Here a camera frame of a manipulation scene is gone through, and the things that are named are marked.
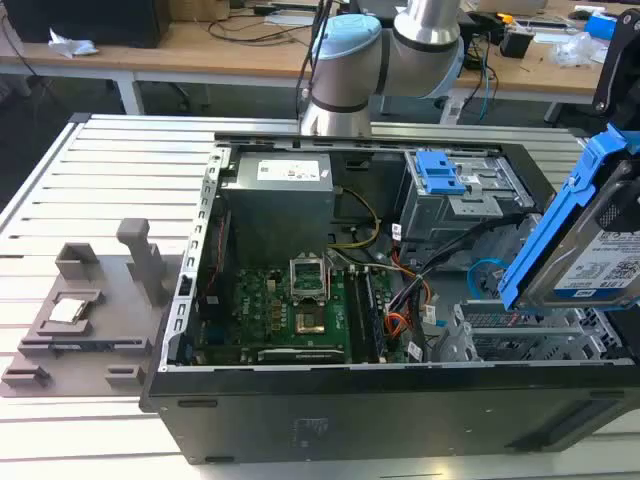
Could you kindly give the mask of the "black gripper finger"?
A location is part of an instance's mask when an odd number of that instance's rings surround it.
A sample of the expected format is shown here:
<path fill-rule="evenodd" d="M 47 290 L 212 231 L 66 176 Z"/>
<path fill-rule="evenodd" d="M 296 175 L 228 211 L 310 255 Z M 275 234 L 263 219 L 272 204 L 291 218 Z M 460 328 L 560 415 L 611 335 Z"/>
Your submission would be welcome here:
<path fill-rule="evenodd" d="M 597 115 L 633 118 L 639 107 L 639 9 L 618 16 L 593 96 Z"/>
<path fill-rule="evenodd" d="M 605 199 L 598 215 L 598 225 L 605 232 L 635 233 L 639 231 L 639 162 L 623 162 L 621 177 Z"/>

